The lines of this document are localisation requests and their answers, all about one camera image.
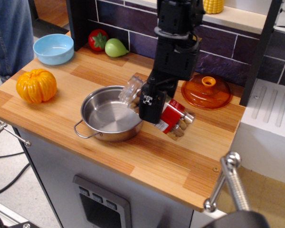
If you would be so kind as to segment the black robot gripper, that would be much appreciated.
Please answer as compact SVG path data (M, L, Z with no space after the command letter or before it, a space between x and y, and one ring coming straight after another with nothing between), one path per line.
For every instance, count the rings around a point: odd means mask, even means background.
M141 88L139 117L157 124L166 96L174 97L178 82L189 81L200 52L200 38L190 34L186 40L159 37L153 69Z

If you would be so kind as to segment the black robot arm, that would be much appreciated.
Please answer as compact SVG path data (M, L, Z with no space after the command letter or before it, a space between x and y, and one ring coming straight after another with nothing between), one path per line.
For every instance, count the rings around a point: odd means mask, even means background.
M195 70L200 39L194 29L205 10L201 0L160 0L157 13L155 59L139 104L139 117L152 124L160 121L164 102L174 97L178 81L189 81Z

